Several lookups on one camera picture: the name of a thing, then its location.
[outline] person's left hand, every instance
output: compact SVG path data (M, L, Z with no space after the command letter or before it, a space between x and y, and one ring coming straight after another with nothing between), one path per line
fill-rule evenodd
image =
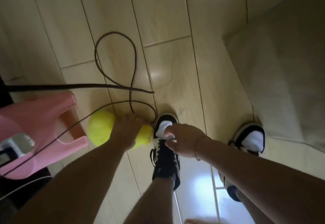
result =
M109 141L122 146L124 150L131 149L143 124L144 120L135 114L116 118Z

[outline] beige cloth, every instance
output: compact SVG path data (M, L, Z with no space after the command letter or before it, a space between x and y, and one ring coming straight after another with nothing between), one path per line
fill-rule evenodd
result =
M325 0L284 0L224 41L266 132L325 152Z

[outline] bracelet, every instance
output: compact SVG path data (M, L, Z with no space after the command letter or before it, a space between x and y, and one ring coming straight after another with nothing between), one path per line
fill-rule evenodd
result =
M197 158L196 153L195 153L195 148L196 148L196 144L197 144L197 142L198 142L201 138L203 138L203 137L207 137L207 135L200 136L200 137L199 137L197 140L195 140L195 142L194 142L193 152L194 152L195 159L196 159L197 161L200 161L201 159L198 159L198 158Z

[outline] person's right arm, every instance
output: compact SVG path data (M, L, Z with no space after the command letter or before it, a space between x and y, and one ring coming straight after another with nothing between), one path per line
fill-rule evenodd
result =
M275 223L323 223L325 181L276 162L243 153L210 139L200 129L166 128L177 143L166 145L185 157L202 159L220 170Z

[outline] shoe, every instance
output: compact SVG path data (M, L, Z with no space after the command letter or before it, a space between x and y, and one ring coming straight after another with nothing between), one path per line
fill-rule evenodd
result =
M154 131L153 142L155 148L150 152L150 159L153 170L152 180L156 177L169 178L174 181L174 190L180 185L179 170L180 164L178 154L170 150L166 145L166 140L175 140L175 137L165 137L164 132L166 127L178 123L178 119L172 113L164 113L158 117Z
M229 141L228 145L255 156L259 156L265 149L264 129L257 123L247 123L238 129L233 140ZM219 176L229 196L233 200L240 202L237 197L238 188L220 172Z

